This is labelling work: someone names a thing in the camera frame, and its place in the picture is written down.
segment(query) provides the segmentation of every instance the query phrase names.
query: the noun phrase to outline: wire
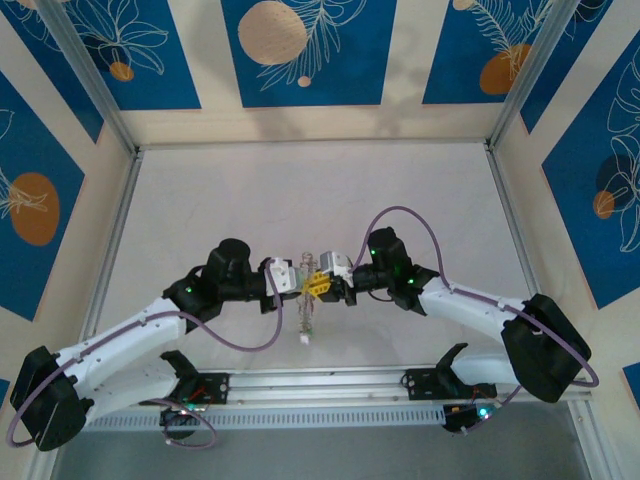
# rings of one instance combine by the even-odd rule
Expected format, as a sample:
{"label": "wire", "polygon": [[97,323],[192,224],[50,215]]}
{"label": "wire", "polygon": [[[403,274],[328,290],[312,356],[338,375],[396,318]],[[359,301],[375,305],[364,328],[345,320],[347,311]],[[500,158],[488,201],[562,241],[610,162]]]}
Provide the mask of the wire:
{"label": "wire", "polygon": [[[500,408],[502,407],[506,407],[507,405],[509,405],[509,403],[511,403],[511,400],[513,400],[513,398],[518,394],[518,392],[520,392],[520,390],[522,390],[522,385],[518,385],[515,390],[513,392],[511,392],[509,394],[509,396],[507,398],[504,399],[503,402],[500,402]],[[480,428],[482,425],[484,425],[485,423],[487,423],[489,420],[491,420],[493,417],[495,416],[495,413],[493,415],[490,415],[489,418],[485,418],[483,420],[480,420],[478,423],[471,425],[469,428],[465,428],[464,431],[462,432],[464,435],[473,432],[474,430],[477,430],[478,428]]]}
{"label": "wire", "polygon": [[173,440],[171,437],[169,437],[169,425],[171,424],[171,422],[169,421],[165,424],[164,429],[162,430],[162,435],[164,436],[164,441],[167,445],[171,445],[172,447],[183,448],[185,450],[205,450],[207,448],[213,447],[216,444],[218,440],[218,434],[216,432],[216,429],[213,427],[213,425],[211,425],[211,423],[207,419],[205,419],[199,413],[194,412],[193,410],[189,410],[188,408],[184,407],[183,405],[180,405],[179,403],[172,402],[171,400],[165,400],[164,398],[154,398],[153,400],[149,400],[149,401],[154,403],[159,403],[160,405],[166,405],[167,407],[177,408],[180,411],[185,412],[186,415],[189,415],[190,417],[195,418],[200,423],[202,423],[205,427],[207,427],[207,429],[210,430],[212,434],[211,440],[208,443],[201,443],[198,445],[189,445],[186,443],[178,442],[176,440]]}
{"label": "wire", "polygon": [[[273,261],[274,260],[270,260],[267,263],[267,266]],[[277,292],[278,289],[276,288],[276,284],[275,284],[275,282],[273,280],[273,276],[271,275],[271,270],[269,268],[266,268],[265,272],[266,272],[266,275],[267,275],[267,280],[269,281],[269,284],[271,285],[271,289],[274,292]],[[260,345],[258,347],[243,347],[243,346],[240,346],[240,345],[236,345],[235,343],[229,342],[228,340],[225,340],[220,335],[215,333],[209,327],[207,327],[204,324],[204,322],[202,322],[200,319],[198,319],[198,318],[194,317],[193,315],[191,315],[189,313],[186,313],[186,312],[167,311],[167,312],[154,313],[153,315],[149,315],[148,317],[146,317],[143,320],[137,320],[135,322],[131,322],[131,323],[128,323],[127,325],[124,325],[123,327],[119,328],[118,330],[115,330],[114,332],[110,333],[109,335],[105,336],[104,338],[98,340],[93,345],[90,345],[87,348],[85,348],[84,350],[82,350],[78,354],[77,357],[70,358],[69,360],[67,360],[65,363],[60,365],[55,371],[53,371],[48,377],[46,377],[40,384],[38,384],[38,386],[33,390],[33,392],[31,392],[31,394],[29,394],[27,396],[27,398],[22,403],[22,405],[20,405],[20,408],[18,408],[18,411],[16,412],[14,417],[11,419],[11,422],[9,423],[9,428],[7,430],[7,436],[6,436],[7,444],[12,448],[21,448],[21,447],[26,447],[27,445],[31,445],[32,443],[34,443],[33,439],[25,440],[25,441],[22,441],[22,442],[16,442],[14,440],[13,436],[15,434],[15,431],[16,431],[16,428],[18,426],[18,423],[22,419],[22,416],[25,414],[25,412],[31,406],[31,404],[36,400],[36,398],[38,398],[38,396],[44,391],[44,389],[47,388],[65,370],[67,370],[71,366],[75,365],[76,363],[81,363],[83,361],[84,357],[86,357],[87,355],[90,355],[91,353],[93,353],[97,349],[103,347],[104,345],[110,343],[111,341],[113,341],[116,338],[124,335],[125,333],[133,330],[134,328],[146,325],[146,323],[150,322],[150,321],[160,320],[162,318],[169,318],[169,317],[176,317],[177,316],[177,317],[184,318],[185,320],[188,320],[190,322],[195,323],[198,327],[202,328],[205,331],[205,333],[207,333],[208,335],[210,335],[211,337],[215,338],[220,343],[222,343],[223,345],[225,345],[225,346],[227,346],[229,348],[233,348],[234,350],[239,350],[239,351],[242,351],[242,352],[260,352],[260,351],[266,350],[271,345],[273,345],[275,343],[275,341],[278,339],[278,337],[280,336],[280,332],[282,331],[282,319],[283,319],[282,299],[280,298],[280,295],[277,295],[277,294],[274,295],[274,299],[275,299],[275,302],[276,302],[276,309],[278,311],[278,323],[276,325],[276,331],[275,331],[275,333],[273,334],[273,336],[271,337],[271,339],[267,343],[265,343],[264,345]],[[193,412],[193,411],[189,410],[187,407],[185,407],[183,405],[180,405],[179,403],[171,402],[170,400],[154,399],[154,400],[149,400],[149,401],[152,401],[152,402],[155,402],[155,403],[160,403],[162,405],[171,406],[173,408],[179,408],[180,410],[184,410],[184,411],[188,412],[189,415],[191,415],[192,417],[194,417],[197,420],[199,420],[200,422],[202,422],[213,433],[213,440],[211,442],[207,443],[207,444],[185,445],[185,444],[182,444],[182,443],[179,443],[179,442],[174,442],[170,438],[167,438],[166,440],[167,440],[167,443],[169,445],[173,445],[173,446],[177,446],[177,447],[181,447],[181,448],[189,448],[191,450],[201,450],[203,448],[209,448],[209,447],[213,446],[213,444],[215,443],[215,438],[216,438],[215,429],[213,428],[213,426],[209,422],[207,422],[204,418],[202,418],[196,412]]]}
{"label": "wire", "polygon": [[380,298],[380,297],[376,297],[373,292],[368,291],[367,292],[369,294],[369,296],[371,298],[373,298],[374,300],[378,301],[378,302],[384,302],[384,303],[390,303],[393,302],[393,298]]}
{"label": "wire", "polygon": [[490,395],[487,395],[486,393],[484,393],[484,391],[482,391],[482,389],[480,389],[480,388],[478,388],[478,387],[475,387],[475,390],[476,390],[476,392],[477,392],[477,393],[479,393],[480,395],[482,395],[482,396],[483,396],[484,398],[486,398],[487,400],[494,400],[494,401],[497,401],[498,403],[502,403],[502,402],[500,402],[500,400],[498,400],[498,398],[497,398],[497,397],[492,397],[492,396],[490,396]]}
{"label": "wire", "polygon": [[504,305],[502,307],[500,302],[498,300],[493,299],[493,298],[486,297],[486,296],[481,295],[479,293],[469,292],[467,290],[463,290],[463,289],[457,288],[455,286],[452,286],[451,282],[449,282],[449,280],[447,279],[447,276],[445,275],[445,272],[444,272],[444,263],[443,263],[443,260],[442,260],[442,249],[440,248],[440,243],[438,242],[438,239],[436,238],[436,234],[434,233],[434,231],[431,228],[431,226],[427,223],[427,221],[424,218],[422,218],[420,216],[420,214],[418,214],[415,210],[412,210],[412,209],[410,209],[408,207],[404,207],[404,206],[401,206],[401,205],[394,205],[392,207],[385,208],[378,215],[376,215],[375,218],[373,219],[373,221],[369,224],[369,227],[367,228],[367,232],[365,233],[364,241],[362,242],[362,247],[360,248],[360,253],[358,254],[358,258],[356,259],[355,263],[353,264],[353,267],[351,267],[349,272],[352,273],[362,263],[362,259],[364,257],[364,253],[365,253],[365,251],[367,249],[367,241],[369,240],[369,235],[371,235],[371,232],[373,231],[373,228],[375,227],[375,225],[378,223],[378,221],[384,215],[386,215],[389,212],[393,212],[393,211],[402,211],[402,212],[408,213],[409,215],[412,215],[413,217],[415,217],[424,226],[424,228],[427,230],[427,232],[429,232],[429,236],[431,237],[431,240],[433,242],[433,246],[434,246],[435,251],[436,251],[436,257],[438,259],[438,272],[440,273],[440,278],[442,280],[442,283],[445,285],[445,287],[447,287],[451,291],[451,293],[462,295],[462,296],[467,297],[467,298],[472,298],[474,300],[478,300],[480,302],[487,303],[487,304],[489,304],[491,306],[494,306],[494,307],[497,307],[497,308],[502,308],[503,310],[506,310],[506,311],[508,311],[510,313],[513,313],[513,314],[515,314],[515,315],[517,315],[517,316],[519,316],[521,318],[524,318],[529,323],[531,323],[536,328],[538,328],[540,331],[542,331],[543,333],[548,335],[553,341],[555,341],[563,349],[565,349],[567,351],[567,353],[569,353],[569,355],[571,355],[580,364],[580,366],[582,368],[584,368],[587,371],[587,373],[589,373],[589,376],[591,377],[591,382],[582,382],[582,381],[576,380],[576,381],[571,382],[572,385],[577,385],[577,386],[580,386],[580,387],[589,387],[589,388],[595,388],[598,385],[600,385],[600,379],[598,378],[598,375],[593,370],[593,368],[591,368],[591,365],[589,365],[589,362],[587,362],[587,360],[585,360],[585,358],[582,355],[580,355],[571,345],[569,345],[569,343],[567,343],[565,340],[560,338],[560,336],[558,336],[553,330],[551,330],[549,327],[547,327],[546,325],[541,323],[535,317],[529,315],[528,313],[526,313],[526,312],[524,312],[524,311],[522,311],[522,310],[520,310],[518,308],[512,307],[511,305]]}
{"label": "wire", "polygon": [[198,395],[200,395],[201,393],[205,393],[206,391],[207,391],[207,389],[206,389],[206,388],[204,388],[204,387],[200,387],[200,388],[199,388],[199,389],[197,389],[195,392],[193,392],[189,398],[187,398],[187,402],[190,402],[191,400],[193,400],[194,398],[196,398]]}

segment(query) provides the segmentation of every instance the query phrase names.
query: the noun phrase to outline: white floor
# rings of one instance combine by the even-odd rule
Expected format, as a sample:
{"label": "white floor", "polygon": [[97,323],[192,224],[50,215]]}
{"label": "white floor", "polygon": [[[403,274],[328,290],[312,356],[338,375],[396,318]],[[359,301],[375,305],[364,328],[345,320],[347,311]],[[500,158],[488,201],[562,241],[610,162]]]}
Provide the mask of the white floor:
{"label": "white floor", "polygon": [[[229,144],[150,150],[127,218],[99,331],[143,309],[227,237],[247,242],[252,266],[267,256],[300,261],[338,250],[355,259],[371,219],[406,205],[440,239],[448,276],[506,296],[528,290],[481,144],[424,141]],[[413,261],[436,268],[431,242],[412,217],[393,226]],[[253,346],[270,338],[275,314],[226,304],[211,328]],[[178,347],[198,368],[271,369],[429,364],[454,343],[487,341],[439,318],[358,298],[321,304],[310,346],[298,338],[295,301],[281,337],[259,354],[232,351],[197,330]]]}

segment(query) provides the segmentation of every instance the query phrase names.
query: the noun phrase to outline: small white object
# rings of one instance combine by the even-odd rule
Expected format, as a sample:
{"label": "small white object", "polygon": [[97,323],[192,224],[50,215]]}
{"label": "small white object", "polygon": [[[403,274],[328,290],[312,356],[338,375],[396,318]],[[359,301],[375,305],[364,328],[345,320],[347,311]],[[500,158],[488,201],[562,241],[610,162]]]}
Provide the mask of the small white object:
{"label": "small white object", "polygon": [[353,288],[353,275],[349,271],[353,264],[349,257],[338,252],[325,252],[320,255],[320,269],[322,273],[333,273],[336,277],[341,277],[347,285]]}
{"label": "small white object", "polygon": [[[273,277],[273,283],[276,285],[278,293],[290,293],[299,289],[298,275],[296,268],[290,267],[286,260],[282,258],[274,258],[273,262],[269,265],[269,271]],[[271,288],[271,282],[269,276],[265,272],[265,279],[267,281],[267,296],[273,296],[273,288]]]}

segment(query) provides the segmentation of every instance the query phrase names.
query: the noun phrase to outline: orange circle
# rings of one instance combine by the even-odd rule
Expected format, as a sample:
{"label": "orange circle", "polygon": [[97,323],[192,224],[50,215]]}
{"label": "orange circle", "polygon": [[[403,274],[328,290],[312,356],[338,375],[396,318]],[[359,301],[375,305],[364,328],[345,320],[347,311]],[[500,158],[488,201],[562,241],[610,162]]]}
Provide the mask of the orange circle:
{"label": "orange circle", "polygon": [[469,10],[475,3],[475,0],[453,0],[452,2],[456,10]]}
{"label": "orange circle", "polygon": [[602,190],[598,192],[596,197],[593,199],[593,211],[596,212],[596,215],[606,220],[613,214],[615,210],[615,199],[613,198],[613,194],[607,192],[606,190]]}
{"label": "orange circle", "polygon": [[279,1],[256,3],[238,24],[238,39],[247,56],[261,65],[295,59],[307,46],[307,29],[300,16]]}
{"label": "orange circle", "polygon": [[[25,203],[23,195],[30,199],[43,195],[37,202],[39,208]],[[60,220],[58,192],[51,181],[40,173],[23,173],[15,179],[9,189],[11,200],[17,203],[11,208],[11,223],[18,236],[36,247],[47,245],[56,233]]]}
{"label": "orange circle", "polygon": [[109,67],[109,72],[116,80],[130,82],[133,80],[133,68],[126,63],[113,62]]}
{"label": "orange circle", "polygon": [[487,62],[480,74],[480,88],[487,95],[509,93],[517,73],[520,71],[531,45],[516,45],[509,51],[500,52]]}
{"label": "orange circle", "polygon": [[311,85],[311,79],[306,75],[303,75],[298,79],[298,85],[302,88],[307,88],[309,85]]}

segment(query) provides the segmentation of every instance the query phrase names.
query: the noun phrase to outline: spring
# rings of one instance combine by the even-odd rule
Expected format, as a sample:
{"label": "spring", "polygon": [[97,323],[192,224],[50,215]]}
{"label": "spring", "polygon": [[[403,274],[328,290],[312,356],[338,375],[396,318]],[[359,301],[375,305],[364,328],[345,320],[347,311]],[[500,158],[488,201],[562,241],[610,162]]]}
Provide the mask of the spring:
{"label": "spring", "polygon": [[[318,269],[318,262],[313,258],[313,254],[304,252],[302,254],[302,262],[300,262],[300,272],[307,282]],[[313,333],[311,326],[311,318],[313,317],[313,302],[315,298],[310,293],[300,295],[298,302],[298,315],[300,316],[300,341],[308,344]]]}

